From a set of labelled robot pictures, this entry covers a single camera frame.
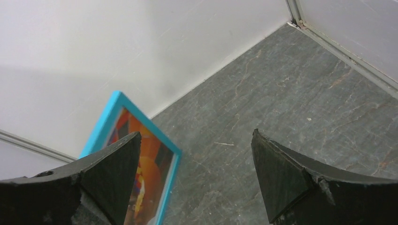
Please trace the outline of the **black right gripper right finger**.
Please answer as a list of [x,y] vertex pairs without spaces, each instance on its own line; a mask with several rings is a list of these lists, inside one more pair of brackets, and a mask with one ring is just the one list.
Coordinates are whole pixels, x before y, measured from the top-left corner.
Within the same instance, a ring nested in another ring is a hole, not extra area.
[[397,224],[397,180],[327,165],[282,146],[257,129],[251,148],[270,224]]

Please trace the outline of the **hot air balloon photo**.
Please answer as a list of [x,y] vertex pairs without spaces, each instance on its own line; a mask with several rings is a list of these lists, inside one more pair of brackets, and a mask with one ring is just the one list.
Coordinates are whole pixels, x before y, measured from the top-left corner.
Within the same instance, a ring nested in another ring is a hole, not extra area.
[[114,120],[106,145],[131,132],[141,134],[140,159],[124,224],[154,225],[174,153],[124,107]]

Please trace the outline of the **light wooden picture frame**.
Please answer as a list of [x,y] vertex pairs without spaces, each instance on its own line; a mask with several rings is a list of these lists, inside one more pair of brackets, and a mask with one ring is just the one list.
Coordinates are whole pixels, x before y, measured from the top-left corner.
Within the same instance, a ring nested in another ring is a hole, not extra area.
[[141,134],[141,147],[124,223],[160,225],[182,152],[123,92],[112,93],[80,157],[132,132]]

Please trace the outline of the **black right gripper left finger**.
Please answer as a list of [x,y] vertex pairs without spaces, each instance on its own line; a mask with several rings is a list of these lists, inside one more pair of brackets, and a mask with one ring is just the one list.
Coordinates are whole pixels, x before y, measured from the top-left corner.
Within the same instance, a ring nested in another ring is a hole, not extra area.
[[0,182],[3,225],[122,225],[140,155],[141,135],[61,167]]

